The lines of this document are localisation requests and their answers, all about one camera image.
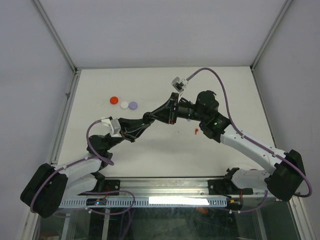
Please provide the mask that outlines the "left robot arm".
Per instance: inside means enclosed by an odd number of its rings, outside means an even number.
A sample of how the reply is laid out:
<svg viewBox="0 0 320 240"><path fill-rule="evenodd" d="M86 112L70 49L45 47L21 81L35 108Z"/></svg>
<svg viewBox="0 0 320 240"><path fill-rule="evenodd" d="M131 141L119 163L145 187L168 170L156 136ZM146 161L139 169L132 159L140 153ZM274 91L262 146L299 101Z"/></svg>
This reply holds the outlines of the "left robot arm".
<svg viewBox="0 0 320 240"><path fill-rule="evenodd" d="M23 189L20 200L32 213L48 218L63 201L79 194L102 193L105 178L100 170L115 164L110 149L123 141L134 143L153 122L148 117L95 120L85 134L88 155L57 166L40 165Z"/></svg>

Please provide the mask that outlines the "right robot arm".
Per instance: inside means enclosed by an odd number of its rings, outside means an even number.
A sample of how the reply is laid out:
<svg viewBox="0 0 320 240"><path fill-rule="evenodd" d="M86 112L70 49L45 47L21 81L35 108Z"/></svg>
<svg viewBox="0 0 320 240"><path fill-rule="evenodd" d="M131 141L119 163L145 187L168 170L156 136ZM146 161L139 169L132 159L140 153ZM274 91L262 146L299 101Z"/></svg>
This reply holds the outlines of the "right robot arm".
<svg viewBox="0 0 320 240"><path fill-rule="evenodd" d="M233 126L229 117L219 113L218 108L213 91L200 92L195 103L173 92L163 105L146 112L143 118L169 125L175 124L178 118L198 121L207 138L239 151L263 168L257 173L233 168L223 182L226 192L234 194L243 188L265 189L279 200L288 202L296 195L306 175L301 155L295 150L285 152L250 138Z"/></svg>

